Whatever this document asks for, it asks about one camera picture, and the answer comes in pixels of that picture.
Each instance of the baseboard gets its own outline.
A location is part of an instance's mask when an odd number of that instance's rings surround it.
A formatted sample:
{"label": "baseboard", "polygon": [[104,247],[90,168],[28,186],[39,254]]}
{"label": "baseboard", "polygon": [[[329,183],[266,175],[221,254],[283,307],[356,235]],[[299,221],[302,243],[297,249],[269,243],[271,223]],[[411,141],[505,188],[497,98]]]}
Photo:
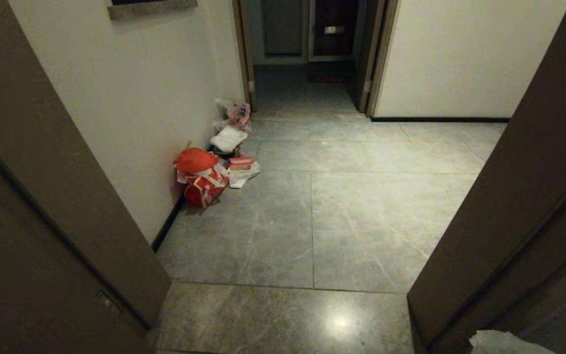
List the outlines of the baseboard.
{"label": "baseboard", "polygon": [[157,237],[155,237],[154,242],[152,242],[152,251],[154,251],[155,253],[159,251],[161,244],[165,240],[167,233],[169,232],[169,229],[171,228],[173,221],[176,219],[178,213],[180,212],[183,204],[185,204],[185,196],[184,194],[180,193],[180,198],[178,199],[176,204],[174,204],[173,208],[171,209],[171,213],[169,213],[169,216],[163,224],[163,227],[161,227],[161,230],[157,234]]}
{"label": "baseboard", "polygon": [[510,118],[481,117],[370,117],[370,121],[435,121],[451,123],[508,123]]}

